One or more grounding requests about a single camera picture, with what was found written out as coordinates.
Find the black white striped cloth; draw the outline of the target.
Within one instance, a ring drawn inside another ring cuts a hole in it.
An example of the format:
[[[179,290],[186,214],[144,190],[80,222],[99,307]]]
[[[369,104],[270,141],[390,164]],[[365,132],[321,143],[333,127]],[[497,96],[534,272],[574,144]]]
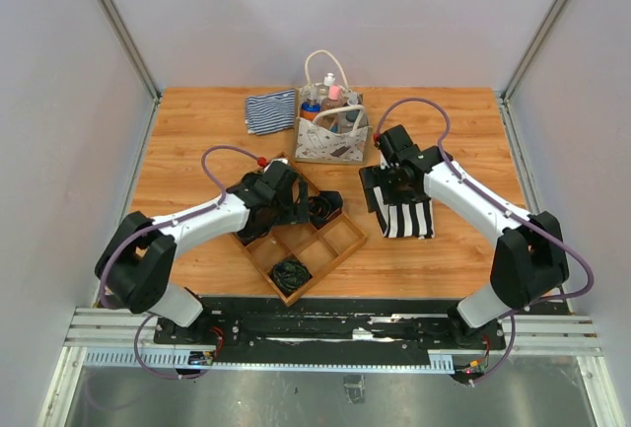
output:
[[[435,237],[433,201],[414,204],[385,204],[381,189],[368,190],[369,211],[377,217],[382,236],[388,239]]]

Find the wooden compartment tray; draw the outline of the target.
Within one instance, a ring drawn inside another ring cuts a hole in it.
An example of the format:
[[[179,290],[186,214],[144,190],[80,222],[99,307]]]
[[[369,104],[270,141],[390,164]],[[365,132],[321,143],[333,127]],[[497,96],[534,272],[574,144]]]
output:
[[[338,211],[322,226],[295,224],[276,227],[251,241],[237,235],[233,240],[285,306],[290,307],[359,250],[367,235],[345,212]],[[284,262],[297,262],[307,271],[295,289],[281,287],[275,277],[274,267]]]

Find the blue striped cloth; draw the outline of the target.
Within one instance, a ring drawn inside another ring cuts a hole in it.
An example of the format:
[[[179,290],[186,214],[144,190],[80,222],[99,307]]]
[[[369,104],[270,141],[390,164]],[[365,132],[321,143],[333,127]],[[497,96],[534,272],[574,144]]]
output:
[[[245,99],[245,125],[248,134],[269,135],[291,129],[295,122],[294,89],[249,96]]]

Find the canvas tote bag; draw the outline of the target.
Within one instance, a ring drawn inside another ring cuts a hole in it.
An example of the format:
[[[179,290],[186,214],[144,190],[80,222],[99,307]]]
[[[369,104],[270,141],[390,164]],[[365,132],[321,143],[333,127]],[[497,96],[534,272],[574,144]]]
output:
[[[307,99],[311,87],[315,87],[320,81],[311,77],[310,63],[319,55],[328,57],[337,70],[331,72],[335,75],[336,84],[344,88],[343,97],[345,103],[350,92],[359,95],[360,103],[357,106],[342,107],[320,112],[313,121],[300,117],[301,104]],[[320,49],[312,52],[305,60],[304,72],[306,84],[296,90],[294,144],[292,157],[303,163],[315,164],[339,164],[360,165],[366,162],[366,146],[372,135],[372,127],[364,104],[363,94],[350,87],[345,71],[338,59],[329,51]],[[347,133],[339,133],[337,124],[341,112],[357,109],[359,111],[353,129]],[[335,124],[326,129],[319,125],[319,121],[331,113],[338,113]]]

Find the orange bottle blue cap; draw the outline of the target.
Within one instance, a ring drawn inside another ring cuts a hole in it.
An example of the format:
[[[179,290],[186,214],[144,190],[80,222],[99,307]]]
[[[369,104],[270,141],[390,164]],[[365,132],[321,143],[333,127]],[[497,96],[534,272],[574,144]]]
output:
[[[313,121],[319,113],[318,91],[316,87],[311,87],[307,99],[301,104],[300,117]]]

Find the pink cap clear bottle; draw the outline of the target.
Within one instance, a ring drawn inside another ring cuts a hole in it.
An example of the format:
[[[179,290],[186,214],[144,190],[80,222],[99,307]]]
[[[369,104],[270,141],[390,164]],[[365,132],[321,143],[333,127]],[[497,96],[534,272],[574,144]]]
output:
[[[331,85],[328,89],[328,95],[322,100],[320,105],[320,111],[325,112],[331,109],[342,107],[345,104],[342,90],[339,86]],[[330,129],[336,122],[338,113],[331,113],[324,116],[319,125]]]

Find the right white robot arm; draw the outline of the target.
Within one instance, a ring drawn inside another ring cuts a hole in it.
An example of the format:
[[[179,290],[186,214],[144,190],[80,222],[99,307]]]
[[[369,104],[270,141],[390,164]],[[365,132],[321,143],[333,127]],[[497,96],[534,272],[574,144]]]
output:
[[[380,161],[360,170],[369,212],[386,238],[431,239],[439,201],[476,229],[494,251],[489,280],[448,311],[449,341],[467,348],[482,328],[521,310],[569,277],[559,221],[511,204],[471,178],[437,146],[420,149],[401,125],[378,135]]]

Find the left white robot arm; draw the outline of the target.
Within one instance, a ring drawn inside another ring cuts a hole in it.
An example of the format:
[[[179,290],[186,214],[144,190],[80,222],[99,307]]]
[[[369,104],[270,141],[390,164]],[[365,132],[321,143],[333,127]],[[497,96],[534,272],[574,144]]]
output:
[[[170,281],[174,262],[223,235],[252,241],[274,227],[309,221],[308,184],[285,159],[271,161],[223,187],[218,197],[183,211],[153,218],[130,213],[95,267],[100,302],[108,309],[170,320],[187,342],[200,343],[210,334],[211,320],[197,296]]]

